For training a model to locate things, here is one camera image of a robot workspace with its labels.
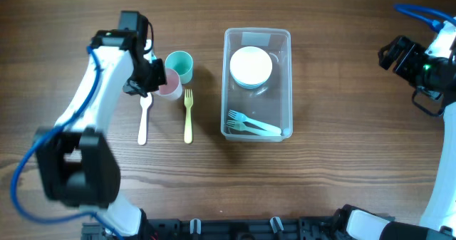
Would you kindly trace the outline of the white plastic spoon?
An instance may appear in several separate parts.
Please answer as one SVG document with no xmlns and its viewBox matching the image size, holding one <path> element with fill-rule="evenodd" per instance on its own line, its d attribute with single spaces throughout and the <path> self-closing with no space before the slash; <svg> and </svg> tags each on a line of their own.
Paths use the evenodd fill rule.
<svg viewBox="0 0 456 240">
<path fill-rule="evenodd" d="M 140 107 L 142 108 L 140 126 L 138 132 L 138 144 L 144 145 L 147 142 L 147 124 L 148 111 L 153 102 L 152 93 L 148 93 L 146 97 L 140 98 Z"/>
</svg>

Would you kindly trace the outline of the pink plastic cup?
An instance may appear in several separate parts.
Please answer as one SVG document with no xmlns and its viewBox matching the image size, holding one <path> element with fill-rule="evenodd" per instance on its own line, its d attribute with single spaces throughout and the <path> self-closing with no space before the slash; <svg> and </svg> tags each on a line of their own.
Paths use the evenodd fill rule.
<svg viewBox="0 0 456 240">
<path fill-rule="evenodd" d="M 182 84 L 180 76 L 175 70 L 171 68 L 166 68 L 165 72 L 167 83 L 165 85 L 160 85 L 159 89 L 155 91 L 155 94 L 166 100 L 177 100 L 182 95 Z"/>
</svg>

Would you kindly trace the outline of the green plastic cup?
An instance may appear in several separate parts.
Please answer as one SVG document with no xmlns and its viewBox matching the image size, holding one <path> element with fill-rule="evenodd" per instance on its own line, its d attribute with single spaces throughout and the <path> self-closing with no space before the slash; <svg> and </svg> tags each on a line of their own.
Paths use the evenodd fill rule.
<svg viewBox="0 0 456 240">
<path fill-rule="evenodd" d="M 181 84 L 187 84 L 193 77 L 194 61 L 186 51 L 174 51 L 165 60 L 165 66 L 177 72 Z"/>
</svg>

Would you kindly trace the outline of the light blue plastic fork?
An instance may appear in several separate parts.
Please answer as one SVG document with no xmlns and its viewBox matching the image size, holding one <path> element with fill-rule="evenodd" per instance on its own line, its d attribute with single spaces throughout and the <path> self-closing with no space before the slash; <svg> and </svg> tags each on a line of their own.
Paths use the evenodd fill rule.
<svg viewBox="0 0 456 240">
<path fill-rule="evenodd" d="M 244 129 L 247 129 L 247 126 L 245 125 L 245 123 L 247 122 L 254 126 L 257 126 L 258 130 L 262 129 L 263 131 L 272 132 L 275 135 L 281 134 L 281 129 L 279 127 L 249 118 L 245 114 L 237 112 L 235 110 L 229 110 L 228 116 L 232 120 L 228 120 L 227 125 L 232 126 L 233 128 L 235 125 L 238 125 L 237 129 L 240 129 L 241 131 L 244 131 Z"/>
</svg>

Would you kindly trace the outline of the light green plastic fork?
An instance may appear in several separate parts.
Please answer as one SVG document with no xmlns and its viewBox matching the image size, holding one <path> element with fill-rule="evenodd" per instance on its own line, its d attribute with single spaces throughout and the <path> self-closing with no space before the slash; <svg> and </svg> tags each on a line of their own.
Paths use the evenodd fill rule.
<svg viewBox="0 0 456 240">
<path fill-rule="evenodd" d="M 254 133 L 259 136 L 273 137 L 273 136 L 281 135 L 280 133 L 275 133 L 275 132 L 271 132 L 268 130 L 260 130 L 260 129 L 256 129 L 253 127 L 249 127 L 249 126 L 246 126 L 243 122 L 236 121 L 236 120 L 228 120 L 226 122 L 226 125 L 228 128 L 231 128 L 233 130 L 238 130 L 241 132 L 250 132 L 250 133 Z"/>
</svg>

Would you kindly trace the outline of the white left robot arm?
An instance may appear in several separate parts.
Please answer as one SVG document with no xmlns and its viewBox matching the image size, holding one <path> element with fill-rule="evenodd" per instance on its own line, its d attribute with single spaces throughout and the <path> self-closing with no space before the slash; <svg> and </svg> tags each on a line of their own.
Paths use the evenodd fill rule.
<svg viewBox="0 0 456 240">
<path fill-rule="evenodd" d="M 118 27 L 99 30 L 75 96 L 53 129 L 36 132 L 46 197 L 93 212 L 117 239 L 151 239 L 145 212 L 120 194 L 120 168 L 105 134 L 121 93 L 147 97 L 166 84 L 153 53 L 152 24 L 138 11 L 121 11 Z"/>
</svg>

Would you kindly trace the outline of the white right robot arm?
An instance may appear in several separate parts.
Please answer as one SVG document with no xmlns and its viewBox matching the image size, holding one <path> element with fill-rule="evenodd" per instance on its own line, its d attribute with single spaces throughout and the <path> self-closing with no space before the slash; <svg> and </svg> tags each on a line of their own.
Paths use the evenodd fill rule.
<svg viewBox="0 0 456 240">
<path fill-rule="evenodd" d="M 455 25 L 446 21 L 429 48 L 400 36 L 379 51 L 380 66 L 392 68 L 423 94 L 440 100 L 435 116 L 442 117 L 445 132 L 442 153 L 429 202 L 417 225 L 388 221 L 361 208 L 338 210 L 334 227 L 353 239 L 455 238 Z"/>
</svg>

